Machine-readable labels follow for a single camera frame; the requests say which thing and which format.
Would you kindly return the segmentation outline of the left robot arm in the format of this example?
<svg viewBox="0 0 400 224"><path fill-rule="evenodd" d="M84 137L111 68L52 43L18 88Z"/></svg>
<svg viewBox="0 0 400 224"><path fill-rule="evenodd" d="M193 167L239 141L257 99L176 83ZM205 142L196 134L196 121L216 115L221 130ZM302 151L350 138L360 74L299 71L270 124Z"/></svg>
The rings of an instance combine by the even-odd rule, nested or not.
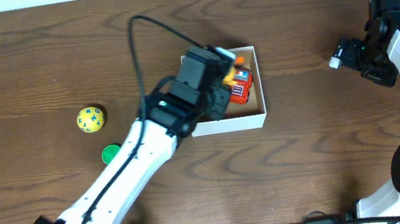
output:
<svg viewBox="0 0 400 224"><path fill-rule="evenodd" d="M192 46L179 73L160 80L143 97L139 117L94 184L56 221L40 216L33 224L121 224L149 179L200 118L222 119L231 94L224 80L236 59L220 47Z"/></svg>

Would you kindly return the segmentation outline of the yellow letter ball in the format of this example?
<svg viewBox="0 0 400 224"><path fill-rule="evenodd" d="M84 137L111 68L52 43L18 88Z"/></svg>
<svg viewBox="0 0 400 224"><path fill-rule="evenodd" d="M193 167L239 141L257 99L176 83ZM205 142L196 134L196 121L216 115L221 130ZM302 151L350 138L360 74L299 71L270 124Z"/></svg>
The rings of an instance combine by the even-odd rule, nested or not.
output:
<svg viewBox="0 0 400 224"><path fill-rule="evenodd" d="M78 112L76 122L81 131L85 133L95 133L105 124L105 114L100 108L88 106Z"/></svg>

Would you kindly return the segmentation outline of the orange rubber duck toy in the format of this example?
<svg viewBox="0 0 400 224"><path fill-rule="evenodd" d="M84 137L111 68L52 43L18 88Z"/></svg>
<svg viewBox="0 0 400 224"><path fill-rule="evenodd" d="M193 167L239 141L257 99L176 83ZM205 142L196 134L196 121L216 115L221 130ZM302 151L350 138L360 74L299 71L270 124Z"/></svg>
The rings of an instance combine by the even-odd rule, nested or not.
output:
<svg viewBox="0 0 400 224"><path fill-rule="evenodd" d="M227 72L226 76L223 78L222 83L228 86L235 86L237 84L237 81L234 80L234 76L236 74L237 66L239 64L243 64L245 62L243 57L238 57L235 60L235 63L233 66L231 66L230 70Z"/></svg>

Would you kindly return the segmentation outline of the green round wheel toy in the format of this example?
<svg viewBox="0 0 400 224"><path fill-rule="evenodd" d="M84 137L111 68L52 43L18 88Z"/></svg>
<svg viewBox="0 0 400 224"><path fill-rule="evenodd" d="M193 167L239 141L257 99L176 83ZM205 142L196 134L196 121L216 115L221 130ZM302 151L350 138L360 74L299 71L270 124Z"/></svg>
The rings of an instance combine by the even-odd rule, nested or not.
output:
<svg viewBox="0 0 400 224"><path fill-rule="evenodd" d="M101 159L102 161L108 165L112 162L113 158L116 157L116 154L120 151L121 145L112 143L111 145L107 145L102 153Z"/></svg>

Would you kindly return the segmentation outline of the red toy fire truck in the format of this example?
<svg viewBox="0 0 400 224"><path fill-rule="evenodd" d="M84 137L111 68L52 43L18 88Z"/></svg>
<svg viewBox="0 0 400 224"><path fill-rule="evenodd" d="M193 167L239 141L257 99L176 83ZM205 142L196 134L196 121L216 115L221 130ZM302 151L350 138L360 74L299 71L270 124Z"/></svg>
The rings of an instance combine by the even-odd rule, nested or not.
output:
<svg viewBox="0 0 400 224"><path fill-rule="evenodd" d="M237 81L235 86L230 86L230 102L245 105L250 96L250 89L252 88L253 76L251 71L246 68L237 68L234 80Z"/></svg>

